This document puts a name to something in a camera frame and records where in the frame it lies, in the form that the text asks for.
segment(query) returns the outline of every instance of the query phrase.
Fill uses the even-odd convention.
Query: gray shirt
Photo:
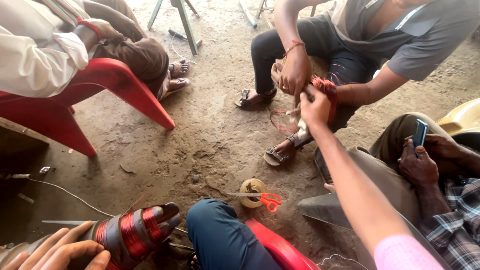
[[[411,9],[369,39],[363,32],[385,0],[338,0],[324,13],[350,51],[422,81],[480,25],[480,0],[436,0]]]

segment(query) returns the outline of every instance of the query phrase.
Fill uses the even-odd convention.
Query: white cloth
[[[85,45],[47,6],[0,0],[0,91],[51,97],[88,64]]]

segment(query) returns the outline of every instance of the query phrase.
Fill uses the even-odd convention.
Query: khaki pants
[[[370,150],[354,147],[350,157],[385,194],[390,203],[412,224],[420,221],[420,206],[415,190],[397,173],[398,161],[403,152],[405,138],[414,133],[416,120],[428,124],[428,134],[448,134],[423,113],[408,112],[393,120]]]
[[[124,62],[139,79],[152,91],[154,96],[161,100],[170,85],[170,71],[168,70],[168,55],[162,44],[154,38],[148,38],[142,31],[137,19],[124,0],[92,0],[102,5],[109,6],[121,14],[107,16],[93,10],[85,10],[92,18],[103,19],[124,36],[125,40],[107,40],[97,47],[93,58],[112,58]],[[126,33],[122,24],[124,20],[119,16],[126,16],[133,20],[142,36]]]

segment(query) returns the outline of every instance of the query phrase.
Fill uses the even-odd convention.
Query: concrete floor
[[[128,0],[140,25],[146,30],[156,0]],[[56,168],[36,179],[60,185],[88,203],[111,214],[123,213],[144,196],[135,208],[176,202],[183,214],[203,197],[224,200],[232,205],[241,221],[250,217],[280,234],[300,252],[315,262],[331,254],[356,258],[353,234],[328,224],[306,220],[297,209],[300,200],[327,193],[312,163],[316,147],[311,143],[300,151],[294,164],[274,169],[262,156],[268,148],[285,139],[269,121],[272,110],[291,106],[291,97],[278,95],[270,107],[260,110],[239,110],[233,97],[243,89],[253,88],[254,76],[250,59],[251,40],[268,28],[262,19],[253,29],[237,1],[193,0],[201,15],[196,18],[187,9],[196,39],[202,38],[200,55],[193,57],[188,44],[173,40],[177,52],[197,62],[188,78],[191,84],[183,91],[162,101],[176,123],[166,131],[141,113],[103,91],[75,105],[75,118],[98,151],[89,159],[57,142],[50,143],[41,164]],[[258,0],[245,0],[251,11]],[[319,14],[330,4],[317,8]],[[308,17],[310,8],[302,11]],[[174,53],[169,28],[182,31],[176,9],[164,1],[153,29],[147,32],[168,50],[171,61],[180,58]],[[337,132],[346,147],[369,147],[385,127],[398,115],[420,111],[434,120],[454,107],[478,98],[480,94],[480,46],[465,41],[430,77],[423,82],[409,82],[383,100],[360,108],[346,129]],[[135,173],[128,174],[120,164]],[[192,175],[200,182],[192,184]],[[265,208],[244,209],[235,192],[249,178],[259,178],[269,191],[284,200],[275,214]],[[34,204],[9,198],[4,209],[14,209],[1,222],[0,243],[34,241],[60,226],[41,220],[103,220],[106,216],[88,208],[76,198],[49,185],[23,183],[16,192],[35,200]],[[184,219],[181,228],[185,228]],[[174,243],[189,245],[188,238],[175,231]],[[161,249],[138,269],[179,269],[188,257],[187,251]],[[350,261],[334,258],[324,269],[350,265]]]

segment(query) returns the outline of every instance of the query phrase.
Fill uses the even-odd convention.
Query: hand
[[[308,127],[317,124],[327,125],[328,114],[330,113],[330,101],[327,96],[311,85],[306,85],[303,90],[305,92],[300,94],[300,109],[303,121]]]
[[[447,159],[456,160],[462,156],[462,147],[458,145],[451,137],[440,134],[425,135],[423,144],[430,154]]]
[[[28,255],[27,251],[22,252],[2,270],[64,270],[71,259],[83,255],[96,255],[85,270],[105,270],[110,253],[102,245],[92,240],[75,243],[90,227],[92,222],[87,221],[72,230],[60,229],[32,255]]]
[[[413,147],[413,140],[408,139],[403,144],[399,172],[415,187],[436,185],[438,168],[423,146]]]
[[[86,19],[84,21],[95,25],[95,27],[100,31],[102,39],[123,39],[123,35],[119,31],[113,29],[112,25],[110,25],[110,23],[107,21],[101,19]]]
[[[305,46],[297,45],[288,53],[278,86],[283,92],[294,95],[296,104],[298,104],[300,92],[311,78],[312,68]]]
[[[270,74],[272,75],[272,81],[277,88],[280,88],[278,82],[280,81],[280,74],[282,73],[283,66],[280,63],[274,63]]]

